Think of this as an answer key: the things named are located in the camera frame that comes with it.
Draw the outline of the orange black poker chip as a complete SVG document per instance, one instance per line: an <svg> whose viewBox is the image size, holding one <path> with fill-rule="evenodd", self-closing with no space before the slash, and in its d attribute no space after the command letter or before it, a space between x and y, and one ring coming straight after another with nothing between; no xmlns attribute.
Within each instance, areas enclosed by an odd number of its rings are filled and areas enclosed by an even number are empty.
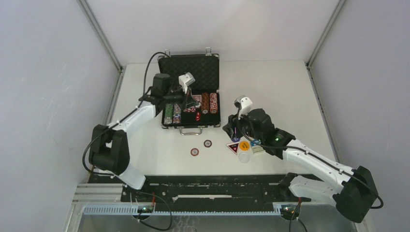
<svg viewBox="0 0 410 232"><path fill-rule="evenodd" d="M204 141L204 147L209 148L209 147L211 147L211 146L212 146L212 141L211 141L211 140L205 140L205 141Z"/></svg>

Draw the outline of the red poker chip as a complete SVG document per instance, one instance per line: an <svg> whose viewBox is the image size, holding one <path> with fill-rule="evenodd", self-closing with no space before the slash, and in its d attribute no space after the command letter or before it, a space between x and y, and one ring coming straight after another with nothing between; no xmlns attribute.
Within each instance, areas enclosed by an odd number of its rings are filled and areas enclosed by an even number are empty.
<svg viewBox="0 0 410 232"><path fill-rule="evenodd" d="M192 155L192 156L198 156L199 155L199 149L197 149L197 148L192 148L191 150L190 150L190 154Z"/></svg>

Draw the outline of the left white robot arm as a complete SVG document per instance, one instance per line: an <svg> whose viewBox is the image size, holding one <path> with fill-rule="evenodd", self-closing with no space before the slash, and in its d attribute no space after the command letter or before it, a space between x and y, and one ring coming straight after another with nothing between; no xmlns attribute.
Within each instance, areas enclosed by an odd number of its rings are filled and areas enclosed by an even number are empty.
<svg viewBox="0 0 410 232"><path fill-rule="evenodd" d="M179 77L155 74L152 86L139 98L135 109L114 123L94 127L91 142L85 149L89 153L89 163L133 188L132 195L137 200L148 200L151 188L144 184L146 177L131 164L129 139L164 111L167 104L177 104L181 109L200 105L190 92L194 82L195 78L189 72Z"/></svg>

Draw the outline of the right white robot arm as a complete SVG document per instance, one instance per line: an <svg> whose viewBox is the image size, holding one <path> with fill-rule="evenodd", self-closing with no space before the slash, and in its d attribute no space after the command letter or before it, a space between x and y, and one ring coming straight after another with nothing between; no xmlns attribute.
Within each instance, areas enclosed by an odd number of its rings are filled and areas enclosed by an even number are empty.
<svg viewBox="0 0 410 232"><path fill-rule="evenodd" d="M361 223L369 210L376 209L374 202L381 199L369 169L352 168L313 151L294 135L275 127L263 109L230 115L222 129L230 138L244 137L266 153L297 164L319 178L316 181L288 173L279 188L285 201L300 197L327 203L346 219Z"/></svg>

